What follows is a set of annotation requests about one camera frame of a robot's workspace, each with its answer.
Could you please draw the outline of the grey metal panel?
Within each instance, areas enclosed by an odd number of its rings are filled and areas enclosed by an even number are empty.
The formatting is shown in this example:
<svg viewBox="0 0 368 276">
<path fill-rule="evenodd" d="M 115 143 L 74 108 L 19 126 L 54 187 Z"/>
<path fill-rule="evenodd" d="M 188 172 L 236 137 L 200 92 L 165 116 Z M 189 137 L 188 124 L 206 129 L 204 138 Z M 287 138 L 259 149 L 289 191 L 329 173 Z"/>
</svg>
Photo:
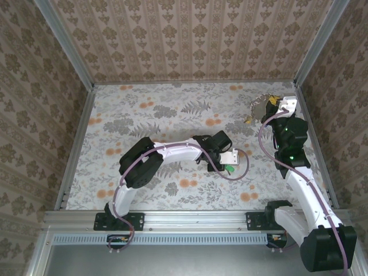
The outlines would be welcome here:
<svg viewBox="0 0 368 276">
<path fill-rule="evenodd" d="M 296 249 L 265 246 L 55 246 L 45 276 L 305 276 Z"/>
</svg>

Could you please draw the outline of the aluminium table side rail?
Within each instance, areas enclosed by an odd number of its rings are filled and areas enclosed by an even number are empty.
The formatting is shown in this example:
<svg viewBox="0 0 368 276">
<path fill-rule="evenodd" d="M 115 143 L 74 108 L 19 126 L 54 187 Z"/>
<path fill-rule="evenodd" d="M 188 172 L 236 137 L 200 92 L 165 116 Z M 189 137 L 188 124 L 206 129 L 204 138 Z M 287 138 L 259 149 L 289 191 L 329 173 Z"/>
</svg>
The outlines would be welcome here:
<svg viewBox="0 0 368 276">
<path fill-rule="evenodd" d="M 81 154 L 83 141 L 89 124 L 89 119 L 94 106 L 96 89 L 93 87 L 92 91 L 87 93 L 86 102 L 82 110 L 78 129 L 75 134 L 75 139 L 71 148 L 71 153 L 68 158 L 67 166 L 64 171 L 64 176 L 60 185 L 58 197 L 55 203 L 54 210 L 58 211 L 66 207 L 68 195 L 74 181 L 78 160 Z"/>
<path fill-rule="evenodd" d="M 338 200 L 337 200 L 337 197 L 336 197 L 336 193 L 334 191 L 334 187 L 332 185 L 332 182 L 331 182 L 331 179 L 330 179 L 330 176 L 329 176 L 329 173 L 328 173 L 328 169 L 327 169 L 327 166 L 326 166 L 324 158 L 323 158 L 323 154 L 322 154 L 322 151 L 321 151 L 321 148 L 320 148 L 320 145 L 319 145 L 319 141 L 317 139 L 317 135 L 316 135 L 315 129 L 313 127 L 312 120 L 311 120 L 311 117 L 309 115 L 308 107 L 306 105 L 304 96 L 302 94 L 301 87 L 295 85 L 295 88 L 296 88 L 296 96 L 297 96 L 297 99 L 298 99 L 298 103 L 301 106 L 301 111 L 302 111 L 303 116 L 307 120 L 308 125 L 309 125 L 309 137 L 310 137 L 311 143 L 313 145 L 313 150 L 314 150 L 314 153 L 315 153 L 315 156 L 316 156 L 317 163 L 319 165 L 319 169 L 321 171 L 321 177 L 322 177 L 323 182 L 325 184 L 325 189 L 326 189 L 327 194 L 329 196 L 329 201 L 331 203 L 331 206 L 334 209 L 339 209 L 340 206 L 339 206 L 339 203 L 338 203 Z"/>
</svg>

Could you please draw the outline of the aluminium mounting rail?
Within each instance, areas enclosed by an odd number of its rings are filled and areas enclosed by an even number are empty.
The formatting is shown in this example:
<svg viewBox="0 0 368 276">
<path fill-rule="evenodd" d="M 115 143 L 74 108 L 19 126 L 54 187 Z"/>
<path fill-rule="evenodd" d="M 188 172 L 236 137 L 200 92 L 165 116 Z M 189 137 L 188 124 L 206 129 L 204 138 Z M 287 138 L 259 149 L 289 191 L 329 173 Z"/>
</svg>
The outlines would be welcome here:
<svg viewBox="0 0 368 276">
<path fill-rule="evenodd" d="M 144 232 L 244 232 L 245 211 L 142 211 Z M 48 211 L 44 229 L 60 232 L 92 232 L 96 210 Z"/>
</svg>

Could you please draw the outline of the aluminium table rear rail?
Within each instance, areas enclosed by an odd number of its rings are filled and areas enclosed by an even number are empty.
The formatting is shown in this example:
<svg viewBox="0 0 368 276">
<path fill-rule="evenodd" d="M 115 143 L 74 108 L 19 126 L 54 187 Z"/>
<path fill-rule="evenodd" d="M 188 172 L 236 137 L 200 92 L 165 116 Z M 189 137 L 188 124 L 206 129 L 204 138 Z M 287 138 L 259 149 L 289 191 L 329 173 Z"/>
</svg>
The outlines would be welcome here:
<svg viewBox="0 0 368 276">
<path fill-rule="evenodd" d="M 103 85 L 162 85 L 184 83 L 277 83 L 292 82 L 293 79 L 221 79 L 221 80 L 154 80 L 154 81 L 127 81 L 127 82 L 95 82 L 93 86 Z"/>
</svg>

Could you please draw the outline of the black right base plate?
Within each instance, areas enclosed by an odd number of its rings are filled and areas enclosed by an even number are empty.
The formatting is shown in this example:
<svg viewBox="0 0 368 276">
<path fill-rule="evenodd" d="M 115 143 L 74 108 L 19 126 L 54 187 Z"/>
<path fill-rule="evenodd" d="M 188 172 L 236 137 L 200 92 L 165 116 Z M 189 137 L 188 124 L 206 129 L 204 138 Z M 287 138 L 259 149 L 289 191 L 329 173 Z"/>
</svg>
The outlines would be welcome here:
<svg viewBox="0 0 368 276">
<path fill-rule="evenodd" d="M 278 227 L 275 224 L 272 224 L 267 220 L 264 212 L 247 212 L 246 223 L 249 231 L 278 230 Z"/>
</svg>

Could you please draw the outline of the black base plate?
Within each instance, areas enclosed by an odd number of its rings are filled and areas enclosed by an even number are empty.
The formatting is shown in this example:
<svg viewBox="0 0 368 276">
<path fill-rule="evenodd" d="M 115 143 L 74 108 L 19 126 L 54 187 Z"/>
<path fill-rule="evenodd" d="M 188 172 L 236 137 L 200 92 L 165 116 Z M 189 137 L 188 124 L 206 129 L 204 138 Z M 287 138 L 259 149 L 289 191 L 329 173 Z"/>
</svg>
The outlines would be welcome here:
<svg viewBox="0 0 368 276">
<path fill-rule="evenodd" d="M 123 219 L 130 223 L 136 231 L 142 231 L 144 226 L 144 213 L 128 213 Z M 97 213 L 94 220 L 95 231 L 128 231 L 129 225 L 112 214 Z"/>
<path fill-rule="evenodd" d="M 272 224 L 267 220 L 264 212 L 247 212 L 246 223 L 249 231 L 278 230 L 278 227 L 275 224 Z"/>
</svg>

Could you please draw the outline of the aluminium corner post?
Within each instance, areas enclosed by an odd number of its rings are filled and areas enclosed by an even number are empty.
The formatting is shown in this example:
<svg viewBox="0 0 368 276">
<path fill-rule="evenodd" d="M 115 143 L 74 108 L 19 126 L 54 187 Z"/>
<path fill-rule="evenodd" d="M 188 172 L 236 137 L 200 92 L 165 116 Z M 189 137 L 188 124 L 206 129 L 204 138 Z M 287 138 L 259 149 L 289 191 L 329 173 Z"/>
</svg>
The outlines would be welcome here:
<svg viewBox="0 0 368 276">
<path fill-rule="evenodd" d="M 83 83 L 86 90 L 91 92 L 93 90 L 94 81 L 73 43 L 72 36 L 68 34 L 67 28 L 53 8 L 51 0 L 34 0 L 34 2 L 71 62 L 75 72 L 78 74 L 80 81 Z"/>
<path fill-rule="evenodd" d="M 327 43 L 350 0 L 333 0 L 332 5 L 314 37 L 295 77 L 294 84 L 301 86 Z"/>
</svg>

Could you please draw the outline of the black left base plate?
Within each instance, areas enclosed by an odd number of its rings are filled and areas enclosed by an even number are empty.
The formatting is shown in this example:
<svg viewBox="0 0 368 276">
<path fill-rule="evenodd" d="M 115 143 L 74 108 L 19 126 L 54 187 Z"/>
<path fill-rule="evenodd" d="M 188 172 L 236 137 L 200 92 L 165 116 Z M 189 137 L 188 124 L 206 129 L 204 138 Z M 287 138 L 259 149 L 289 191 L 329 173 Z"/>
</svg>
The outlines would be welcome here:
<svg viewBox="0 0 368 276">
<path fill-rule="evenodd" d="M 142 231 L 144 226 L 144 213 L 128 213 L 123 219 L 130 223 L 136 231 Z M 95 231 L 128 231 L 129 225 L 112 214 L 97 213 L 94 220 Z"/>
</svg>

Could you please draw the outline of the aluminium frame strut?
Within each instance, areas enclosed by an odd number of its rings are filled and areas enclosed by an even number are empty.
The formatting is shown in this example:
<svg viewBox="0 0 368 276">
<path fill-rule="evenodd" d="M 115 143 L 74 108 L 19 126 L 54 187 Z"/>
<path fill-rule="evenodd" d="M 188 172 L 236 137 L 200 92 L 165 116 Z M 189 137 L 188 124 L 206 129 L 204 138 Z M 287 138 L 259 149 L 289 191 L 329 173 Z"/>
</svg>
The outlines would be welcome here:
<svg viewBox="0 0 368 276">
<path fill-rule="evenodd" d="M 366 259 L 355 255 L 348 276 L 368 276 L 368 263 Z"/>
<path fill-rule="evenodd" d="M 44 276 L 51 255 L 53 236 L 50 229 L 43 229 L 40 232 L 26 276 Z"/>
</svg>

